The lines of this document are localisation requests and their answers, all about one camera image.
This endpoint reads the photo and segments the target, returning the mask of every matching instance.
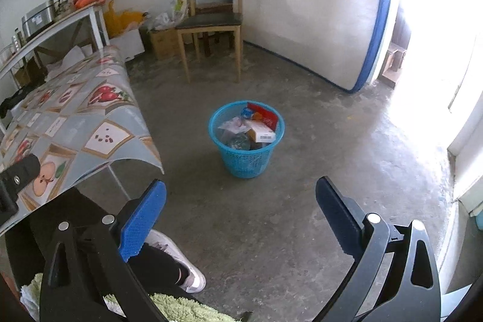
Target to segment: black pants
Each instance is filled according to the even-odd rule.
[[[35,274],[43,272],[52,236],[59,223],[74,227],[98,223],[106,214],[77,189],[70,189],[23,219],[5,234],[7,253],[17,286],[28,285]],[[179,264],[165,252],[144,244],[139,255],[128,261],[144,290],[150,295],[165,294],[194,299],[176,285]],[[108,295],[108,288],[99,288]]]

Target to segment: white box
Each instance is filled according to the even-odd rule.
[[[246,120],[245,124],[250,128],[246,133],[254,142],[271,143],[277,139],[277,135],[263,122]]]
[[[121,36],[109,39],[110,44],[119,48],[125,61],[131,61],[136,55],[144,52],[139,29],[123,33]]]

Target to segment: metal bolt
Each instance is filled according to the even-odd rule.
[[[108,214],[107,216],[104,216],[102,218],[103,224],[109,225],[109,224],[112,224],[113,222],[114,222],[114,216],[112,214]]]
[[[379,216],[376,213],[369,213],[367,215],[367,219],[369,220],[369,222],[372,222],[373,224],[377,224],[381,222],[381,216]]]
[[[67,221],[62,221],[59,224],[59,230],[60,231],[65,231],[69,227],[69,223]]]
[[[418,231],[424,231],[424,224],[419,220],[413,220],[412,227]]]

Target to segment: doorway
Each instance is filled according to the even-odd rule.
[[[389,115],[448,148],[483,91],[483,60],[474,53],[483,0],[401,0],[401,7],[411,39]]]

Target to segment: dark chair seat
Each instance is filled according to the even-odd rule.
[[[240,13],[196,14],[181,22],[176,29],[206,28],[210,26],[238,26],[243,21]]]

